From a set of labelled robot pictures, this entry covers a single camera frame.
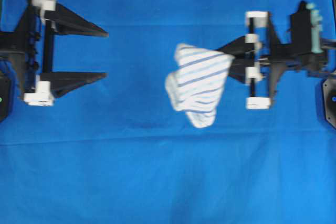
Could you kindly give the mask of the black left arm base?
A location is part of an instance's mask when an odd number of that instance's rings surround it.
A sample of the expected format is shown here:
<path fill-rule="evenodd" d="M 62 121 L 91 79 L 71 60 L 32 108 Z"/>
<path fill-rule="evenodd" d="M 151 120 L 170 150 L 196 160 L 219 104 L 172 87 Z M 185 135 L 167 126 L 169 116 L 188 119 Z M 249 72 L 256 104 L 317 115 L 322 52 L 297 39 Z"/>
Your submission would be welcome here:
<path fill-rule="evenodd" d="M 12 81 L 11 79 L 1 71 L 1 122 L 3 122 L 10 115 L 12 111 Z"/>

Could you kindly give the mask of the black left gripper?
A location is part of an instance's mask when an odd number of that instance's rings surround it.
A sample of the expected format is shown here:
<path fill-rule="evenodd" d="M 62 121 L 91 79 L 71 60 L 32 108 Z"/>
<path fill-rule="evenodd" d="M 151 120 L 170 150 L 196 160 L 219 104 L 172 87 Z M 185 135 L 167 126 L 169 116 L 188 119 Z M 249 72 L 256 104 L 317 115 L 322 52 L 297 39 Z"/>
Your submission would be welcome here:
<path fill-rule="evenodd" d="M 15 73 L 19 98 L 30 106 L 52 106 L 55 98 L 99 81 L 105 72 L 48 72 L 36 74 L 37 21 L 51 21 L 56 35 L 109 37 L 109 33 L 77 15 L 56 0 L 27 0 L 27 6 L 13 31 L 1 31 L 1 61 Z"/>

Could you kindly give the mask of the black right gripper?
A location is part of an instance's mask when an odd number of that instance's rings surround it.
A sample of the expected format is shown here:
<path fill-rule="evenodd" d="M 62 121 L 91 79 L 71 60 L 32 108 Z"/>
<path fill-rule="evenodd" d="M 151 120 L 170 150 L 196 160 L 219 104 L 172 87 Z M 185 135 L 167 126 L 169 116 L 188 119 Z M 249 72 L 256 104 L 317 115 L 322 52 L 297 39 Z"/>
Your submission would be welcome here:
<path fill-rule="evenodd" d="M 291 42 L 288 44 L 281 43 L 268 12 L 248 11 L 245 14 L 245 22 L 250 30 L 258 27 L 267 29 L 269 47 L 269 54 L 261 56 L 255 62 L 233 61 L 230 66 L 229 76 L 250 86 L 250 96 L 246 99 L 247 109 L 270 108 L 277 94 L 277 84 L 285 71 L 305 70 L 310 77 L 328 78 L 328 72 L 324 70 L 328 63 L 327 49 L 323 45 L 321 38 L 322 53 L 296 54 L 293 51 Z M 246 36 L 241 36 L 216 50 L 236 58 L 245 58 L 247 53 L 255 50 L 255 44 L 246 42 Z M 262 79 L 261 67 L 269 69 L 267 97 L 257 97 L 255 95 L 255 85 Z"/>

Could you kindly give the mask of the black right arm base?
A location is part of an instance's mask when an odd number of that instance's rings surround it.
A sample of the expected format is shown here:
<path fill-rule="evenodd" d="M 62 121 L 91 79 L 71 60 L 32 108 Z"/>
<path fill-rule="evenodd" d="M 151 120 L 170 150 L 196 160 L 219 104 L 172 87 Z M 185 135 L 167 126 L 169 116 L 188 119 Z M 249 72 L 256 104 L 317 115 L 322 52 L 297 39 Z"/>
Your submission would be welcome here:
<path fill-rule="evenodd" d="M 325 119 L 335 129 L 335 71 L 322 84 L 322 92 Z"/>

